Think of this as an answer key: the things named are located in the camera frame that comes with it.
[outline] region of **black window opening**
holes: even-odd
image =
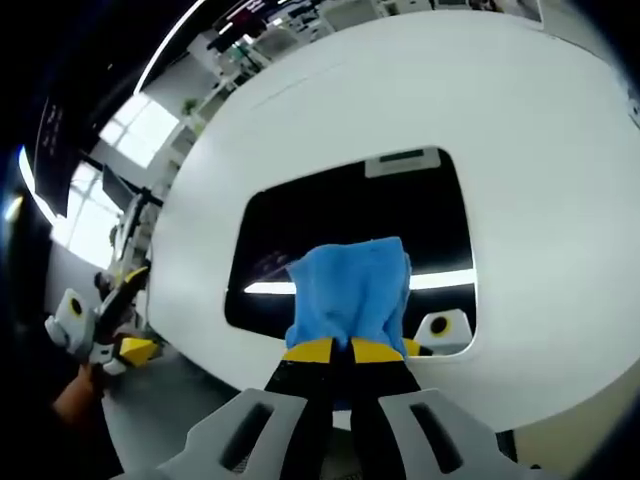
[[[414,157],[414,152],[396,158],[405,160]],[[286,265],[328,243],[399,236],[411,259],[412,275],[473,269],[453,161],[442,149],[437,156],[437,168],[367,178],[365,161],[360,161],[257,193],[240,227],[225,301],[227,322],[284,338],[293,323],[295,295],[255,293],[255,288],[248,293],[245,289],[267,282],[291,282]],[[389,158],[377,160],[386,167]],[[475,333],[473,283],[411,290],[403,318],[404,336],[413,338],[427,313],[456,308],[465,312]]]

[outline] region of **blue cloth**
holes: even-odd
[[[314,248],[287,270],[296,285],[287,348],[332,337],[384,343],[406,356],[402,316],[409,296],[409,257],[398,237]]]

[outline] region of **table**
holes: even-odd
[[[223,314],[248,200],[435,145],[465,199],[478,327],[463,352],[410,369],[496,431],[570,408],[640,355],[640,132],[625,101],[606,63],[499,14],[391,17],[296,51],[232,95],[186,159],[154,233],[150,323],[212,375],[263,387],[283,342]]]

